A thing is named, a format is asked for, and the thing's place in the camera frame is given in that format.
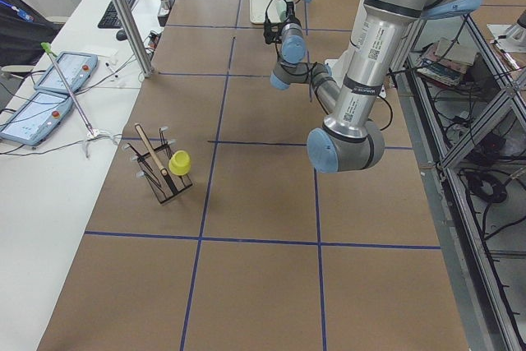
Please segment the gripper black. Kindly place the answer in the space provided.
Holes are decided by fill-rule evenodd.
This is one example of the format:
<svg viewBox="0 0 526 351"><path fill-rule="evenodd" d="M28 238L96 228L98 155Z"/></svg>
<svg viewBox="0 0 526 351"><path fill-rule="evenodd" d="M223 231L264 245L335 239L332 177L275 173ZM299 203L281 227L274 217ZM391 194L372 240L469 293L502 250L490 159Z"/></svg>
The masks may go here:
<svg viewBox="0 0 526 351"><path fill-rule="evenodd" d="M295 3L291 0L286 0L286 11L280 14L279 37L287 39L294 36L301 36L301 24L299 19L295 16Z"/></svg>

